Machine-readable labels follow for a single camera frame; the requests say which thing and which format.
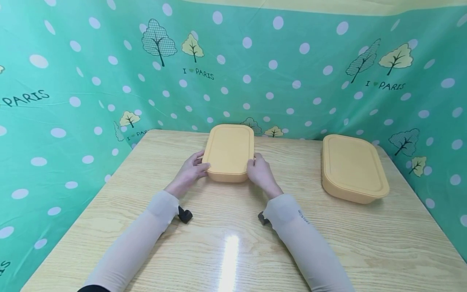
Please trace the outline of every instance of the yellow border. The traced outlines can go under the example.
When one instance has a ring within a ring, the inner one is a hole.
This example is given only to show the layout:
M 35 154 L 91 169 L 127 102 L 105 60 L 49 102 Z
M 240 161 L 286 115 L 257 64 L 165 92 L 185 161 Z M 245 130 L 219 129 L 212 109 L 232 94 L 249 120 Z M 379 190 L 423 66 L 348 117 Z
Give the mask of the yellow border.
M 330 14 L 395 15 L 409 10 L 467 5 L 467 0 L 183 0 L 240 7 Z

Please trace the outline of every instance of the left hand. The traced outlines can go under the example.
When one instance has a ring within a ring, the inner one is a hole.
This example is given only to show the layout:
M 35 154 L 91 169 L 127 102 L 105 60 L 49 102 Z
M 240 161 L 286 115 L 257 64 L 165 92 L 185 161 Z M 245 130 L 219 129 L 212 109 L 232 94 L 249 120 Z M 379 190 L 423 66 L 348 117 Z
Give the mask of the left hand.
M 209 163 L 201 163 L 203 155 L 204 150 L 191 155 L 164 190 L 179 199 L 186 194 L 199 178 L 206 177 L 206 171 L 211 165 Z

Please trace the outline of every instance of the table surface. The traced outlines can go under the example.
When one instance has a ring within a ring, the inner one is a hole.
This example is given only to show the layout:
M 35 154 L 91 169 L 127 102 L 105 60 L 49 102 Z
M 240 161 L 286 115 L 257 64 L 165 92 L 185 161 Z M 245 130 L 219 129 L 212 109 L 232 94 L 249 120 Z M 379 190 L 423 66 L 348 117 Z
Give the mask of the table surface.
M 205 147 L 208 134 L 152 130 L 126 158 L 24 286 L 24 292 L 76 292 L 107 248 Z M 369 205 L 321 186 L 321 141 L 255 138 L 279 185 L 330 243 L 356 291 L 465 291 L 467 266 L 386 153 L 391 191 Z M 250 182 L 197 182 L 127 291 L 309 291 L 293 259 L 258 213 L 266 206 Z

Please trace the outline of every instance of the yellow container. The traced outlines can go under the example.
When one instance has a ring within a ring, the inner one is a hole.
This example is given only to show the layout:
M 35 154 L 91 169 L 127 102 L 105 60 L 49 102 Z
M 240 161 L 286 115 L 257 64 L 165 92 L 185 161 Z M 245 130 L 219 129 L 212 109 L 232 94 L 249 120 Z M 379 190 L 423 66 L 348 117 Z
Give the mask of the yellow container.
M 342 135 L 323 139 L 323 188 L 330 195 L 368 204 L 389 193 L 376 148 L 362 140 Z
M 210 163 L 208 176 L 215 181 L 240 183 L 248 179 L 247 162 L 255 155 L 255 134 L 244 125 L 222 124 L 212 128 L 203 163 Z

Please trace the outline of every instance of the container lid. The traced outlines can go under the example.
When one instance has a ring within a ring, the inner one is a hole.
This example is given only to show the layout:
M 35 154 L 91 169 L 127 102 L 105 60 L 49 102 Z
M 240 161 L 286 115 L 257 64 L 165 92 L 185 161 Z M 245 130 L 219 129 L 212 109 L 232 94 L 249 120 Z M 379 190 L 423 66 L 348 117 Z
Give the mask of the container lid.
M 362 139 L 328 135 L 323 139 L 325 178 L 337 187 L 381 198 L 389 184 L 376 148 Z
M 254 158 L 255 134 L 245 125 L 222 124 L 212 128 L 203 163 L 210 173 L 239 175 L 247 172 L 247 162 Z

